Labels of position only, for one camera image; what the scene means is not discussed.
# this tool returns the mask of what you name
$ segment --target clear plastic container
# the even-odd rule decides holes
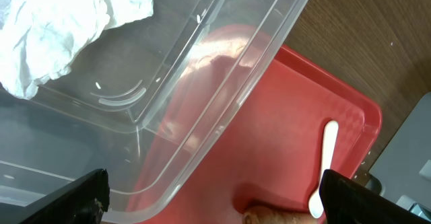
[[[32,101],[0,91],[0,202],[108,170],[107,221],[160,212],[266,70],[307,0],[154,0]]]

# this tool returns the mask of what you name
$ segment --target red plastic tray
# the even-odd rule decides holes
[[[377,138],[377,104],[286,46],[171,203],[150,223],[241,223],[254,202],[308,211],[324,125],[338,121],[331,168],[351,178]]]

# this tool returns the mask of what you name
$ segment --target spoon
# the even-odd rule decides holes
[[[321,175],[319,178],[319,186],[313,192],[310,199],[308,200],[308,208],[310,214],[318,219],[323,214],[323,205],[321,196],[319,194],[319,187],[321,185],[323,172],[331,167],[332,155],[334,153],[335,142],[337,140],[338,133],[338,122],[332,120],[328,122],[323,130],[323,146],[322,146],[322,163],[321,163]]]

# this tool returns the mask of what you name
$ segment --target crumpled tissue paper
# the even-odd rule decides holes
[[[29,100],[103,30],[151,15],[153,0],[0,0],[0,82]]]

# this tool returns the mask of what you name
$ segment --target wood grain surface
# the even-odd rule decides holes
[[[309,0],[285,43],[377,102],[383,127],[367,173],[431,91],[431,0]]]

